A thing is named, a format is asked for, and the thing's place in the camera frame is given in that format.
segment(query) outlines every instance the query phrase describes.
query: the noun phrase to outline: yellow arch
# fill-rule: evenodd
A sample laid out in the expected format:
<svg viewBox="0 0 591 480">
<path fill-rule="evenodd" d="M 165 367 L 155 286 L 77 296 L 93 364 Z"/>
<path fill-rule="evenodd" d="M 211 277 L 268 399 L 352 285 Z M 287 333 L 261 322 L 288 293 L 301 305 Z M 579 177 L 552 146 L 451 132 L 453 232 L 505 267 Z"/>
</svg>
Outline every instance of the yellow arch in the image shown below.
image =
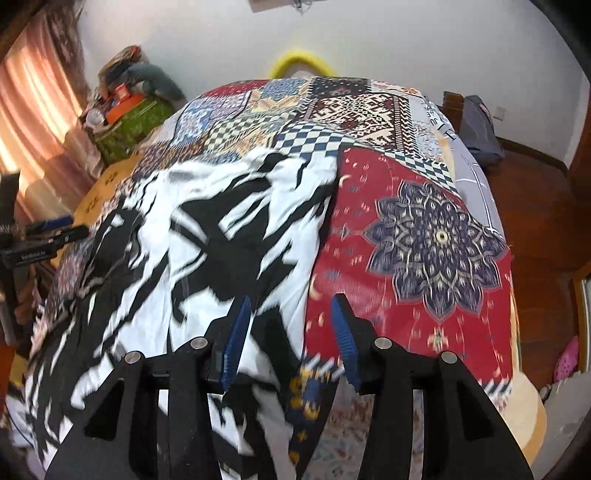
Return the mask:
<svg viewBox="0 0 591 480">
<path fill-rule="evenodd" d="M 273 66 L 269 78 L 283 78 L 287 69 L 294 63 L 305 63 L 312 67 L 321 77 L 336 77 L 337 73 L 330 66 L 313 53 L 305 50 L 290 50 L 283 55 Z"/>
</svg>

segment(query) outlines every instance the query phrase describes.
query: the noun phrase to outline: black and white cloth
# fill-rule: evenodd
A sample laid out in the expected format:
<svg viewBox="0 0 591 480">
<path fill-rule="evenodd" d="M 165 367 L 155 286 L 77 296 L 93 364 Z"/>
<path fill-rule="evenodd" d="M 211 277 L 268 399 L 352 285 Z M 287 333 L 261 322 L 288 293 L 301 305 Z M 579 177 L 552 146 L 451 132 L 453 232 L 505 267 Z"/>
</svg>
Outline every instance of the black and white cloth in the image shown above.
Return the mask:
<svg viewBox="0 0 591 480">
<path fill-rule="evenodd" d="M 332 156 L 257 147 L 235 163 L 186 161 L 138 182 L 97 231 L 78 296 L 27 381 L 44 466 L 126 352 L 174 351 L 248 295 L 238 377 L 226 395 L 210 396 L 216 449 L 225 477 L 295 478 L 284 408 L 335 177 Z"/>
</svg>

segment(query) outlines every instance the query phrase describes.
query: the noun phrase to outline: sunlit curtain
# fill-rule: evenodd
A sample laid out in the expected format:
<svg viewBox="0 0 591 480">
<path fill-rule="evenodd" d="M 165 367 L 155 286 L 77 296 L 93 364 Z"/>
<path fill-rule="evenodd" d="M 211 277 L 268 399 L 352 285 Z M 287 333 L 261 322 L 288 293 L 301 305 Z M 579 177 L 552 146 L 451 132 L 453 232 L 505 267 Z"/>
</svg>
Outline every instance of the sunlit curtain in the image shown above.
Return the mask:
<svg viewBox="0 0 591 480">
<path fill-rule="evenodd" d="M 21 171 L 21 221 L 72 213 L 100 173 L 81 111 L 41 10 L 0 64 L 0 171 Z"/>
</svg>

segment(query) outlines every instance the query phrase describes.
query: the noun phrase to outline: pink slipper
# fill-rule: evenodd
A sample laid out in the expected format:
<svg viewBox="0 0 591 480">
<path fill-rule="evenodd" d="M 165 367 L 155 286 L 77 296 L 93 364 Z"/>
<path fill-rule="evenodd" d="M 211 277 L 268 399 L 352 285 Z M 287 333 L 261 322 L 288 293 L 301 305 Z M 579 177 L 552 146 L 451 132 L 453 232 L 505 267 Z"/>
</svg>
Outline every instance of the pink slipper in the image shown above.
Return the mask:
<svg viewBox="0 0 591 480">
<path fill-rule="evenodd" d="M 579 337 L 573 339 L 560 355 L 556 368 L 554 369 L 554 382 L 560 382 L 570 377 L 579 366 Z"/>
</svg>

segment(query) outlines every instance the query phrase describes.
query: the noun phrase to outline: metal bolt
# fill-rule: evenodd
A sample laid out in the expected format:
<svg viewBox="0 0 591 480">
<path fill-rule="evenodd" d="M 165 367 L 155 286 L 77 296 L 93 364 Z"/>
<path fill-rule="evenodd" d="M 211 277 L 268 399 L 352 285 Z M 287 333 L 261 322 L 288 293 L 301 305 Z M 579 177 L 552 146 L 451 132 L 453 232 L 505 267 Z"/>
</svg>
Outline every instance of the metal bolt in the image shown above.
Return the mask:
<svg viewBox="0 0 591 480">
<path fill-rule="evenodd" d="M 127 355 L 125 355 L 125 361 L 129 364 L 136 363 L 140 358 L 142 358 L 142 354 L 138 351 L 129 352 Z"/>
<path fill-rule="evenodd" d="M 191 340 L 191 348 L 195 350 L 201 350 L 207 346 L 207 339 L 205 337 L 196 337 Z"/>
<path fill-rule="evenodd" d="M 378 337 L 375 339 L 375 346 L 381 350 L 388 350 L 392 346 L 392 340 L 386 337 Z"/>
<path fill-rule="evenodd" d="M 441 360 L 447 364 L 454 364 L 457 362 L 457 355 L 453 352 L 443 352 L 441 354 Z"/>
</svg>

